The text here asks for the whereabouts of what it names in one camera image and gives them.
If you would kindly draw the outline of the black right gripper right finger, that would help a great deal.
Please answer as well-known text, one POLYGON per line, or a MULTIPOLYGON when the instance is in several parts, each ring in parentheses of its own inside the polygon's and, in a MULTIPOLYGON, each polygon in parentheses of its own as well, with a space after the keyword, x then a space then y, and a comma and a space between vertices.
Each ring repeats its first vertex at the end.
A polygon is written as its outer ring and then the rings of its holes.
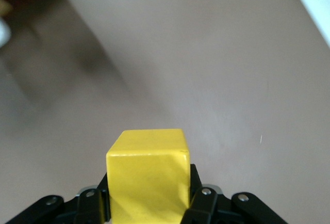
POLYGON ((229 199, 215 186, 202 184, 195 164, 190 174, 191 200, 181 223, 284 223, 256 195, 239 192, 229 199))

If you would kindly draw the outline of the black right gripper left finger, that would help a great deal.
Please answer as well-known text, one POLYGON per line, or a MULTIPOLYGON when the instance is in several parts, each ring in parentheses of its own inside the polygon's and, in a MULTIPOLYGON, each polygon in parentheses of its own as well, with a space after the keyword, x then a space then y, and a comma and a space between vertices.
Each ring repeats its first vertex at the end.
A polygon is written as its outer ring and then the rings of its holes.
POLYGON ((73 199, 45 196, 18 213, 8 223, 106 223, 111 219, 105 175, 96 187, 87 187, 73 199))

